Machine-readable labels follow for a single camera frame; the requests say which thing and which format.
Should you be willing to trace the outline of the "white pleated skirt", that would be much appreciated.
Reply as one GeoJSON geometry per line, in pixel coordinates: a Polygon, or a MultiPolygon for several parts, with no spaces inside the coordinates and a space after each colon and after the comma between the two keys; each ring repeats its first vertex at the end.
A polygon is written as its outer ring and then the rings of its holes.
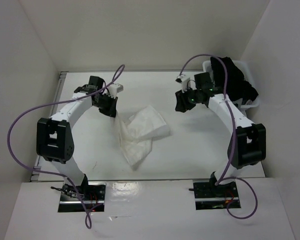
{"type": "Polygon", "coordinates": [[[111,126],[119,148],[132,170],[137,170],[153,149],[153,141],[168,137],[170,127],[151,105],[148,105],[126,121],[117,112],[111,118],[111,126]]]}

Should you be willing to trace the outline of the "white perforated plastic basket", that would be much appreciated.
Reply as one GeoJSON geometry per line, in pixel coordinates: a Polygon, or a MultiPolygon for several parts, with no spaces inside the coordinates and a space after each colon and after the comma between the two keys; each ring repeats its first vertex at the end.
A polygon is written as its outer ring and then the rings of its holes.
{"type": "MultiPolygon", "coordinates": [[[[255,89],[257,89],[255,81],[254,81],[254,77],[248,67],[248,64],[244,61],[240,61],[240,60],[233,60],[234,65],[239,68],[243,75],[244,75],[244,80],[249,82],[252,87],[254,87],[255,89]]],[[[212,70],[212,65],[211,65],[211,61],[210,60],[205,60],[202,63],[202,68],[204,72],[208,72],[211,78],[211,81],[214,83],[214,77],[213,77],[213,70],[212,70]]],[[[250,108],[256,108],[258,107],[260,104],[260,97],[257,96],[256,99],[254,101],[249,100],[247,102],[247,104],[241,104],[241,110],[247,110],[250,108]]]]}

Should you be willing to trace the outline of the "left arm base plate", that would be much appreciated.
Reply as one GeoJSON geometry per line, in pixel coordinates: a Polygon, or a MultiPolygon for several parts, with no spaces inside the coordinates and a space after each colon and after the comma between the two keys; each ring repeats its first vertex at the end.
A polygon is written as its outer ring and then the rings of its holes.
{"type": "MultiPolygon", "coordinates": [[[[84,208],[77,198],[77,193],[74,190],[69,190],[68,186],[62,188],[54,188],[60,192],[60,200],[58,206],[59,213],[78,213],[84,212],[84,208]]],[[[105,210],[105,195],[106,183],[105,182],[90,182],[88,192],[81,194],[83,203],[88,211],[104,212],[105,210]]]]}

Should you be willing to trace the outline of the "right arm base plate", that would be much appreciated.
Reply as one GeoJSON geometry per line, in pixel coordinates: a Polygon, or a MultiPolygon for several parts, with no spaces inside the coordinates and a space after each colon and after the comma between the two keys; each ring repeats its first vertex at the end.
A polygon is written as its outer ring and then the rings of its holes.
{"type": "Polygon", "coordinates": [[[196,210],[219,210],[241,208],[239,193],[235,182],[214,186],[209,180],[194,180],[188,189],[194,194],[196,210]]]}

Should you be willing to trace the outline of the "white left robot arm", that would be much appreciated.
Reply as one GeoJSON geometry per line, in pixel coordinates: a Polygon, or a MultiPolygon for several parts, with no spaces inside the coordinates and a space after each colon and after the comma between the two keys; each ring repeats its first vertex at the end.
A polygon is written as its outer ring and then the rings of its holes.
{"type": "Polygon", "coordinates": [[[90,76],[87,84],[74,90],[71,102],[49,118],[42,117],[37,122],[37,154],[50,162],[63,177],[64,186],[60,191],[78,200],[92,194],[93,188],[73,157],[75,144],[72,128],[91,107],[98,108],[107,117],[116,117],[117,95],[124,87],[116,83],[108,87],[104,84],[102,78],[90,76]]]}

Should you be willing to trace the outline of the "black skirt in basket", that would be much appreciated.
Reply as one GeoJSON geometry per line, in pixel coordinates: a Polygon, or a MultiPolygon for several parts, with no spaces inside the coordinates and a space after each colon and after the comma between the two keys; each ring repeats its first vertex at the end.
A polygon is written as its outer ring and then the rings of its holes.
{"type": "MultiPolygon", "coordinates": [[[[224,63],[227,70],[227,86],[226,94],[231,101],[242,99],[242,104],[247,104],[247,101],[255,101],[258,97],[257,90],[245,80],[243,72],[234,64],[230,57],[221,57],[220,60],[224,63]]],[[[225,71],[223,65],[214,57],[210,58],[213,81],[215,86],[223,88],[225,84],[225,71]]]]}

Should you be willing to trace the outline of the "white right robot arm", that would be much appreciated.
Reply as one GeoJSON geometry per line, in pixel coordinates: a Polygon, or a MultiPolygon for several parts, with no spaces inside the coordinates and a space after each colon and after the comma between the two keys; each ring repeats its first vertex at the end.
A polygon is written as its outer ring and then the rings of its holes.
{"type": "Polygon", "coordinates": [[[185,113],[196,105],[204,105],[218,116],[231,134],[227,160],[209,179],[209,192],[219,197],[242,169],[266,158],[266,128],[248,119],[221,88],[202,80],[196,80],[195,88],[192,88],[191,78],[185,74],[180,74],[175,81],[181,85],[175,93],[177,112],[185,113]]]}

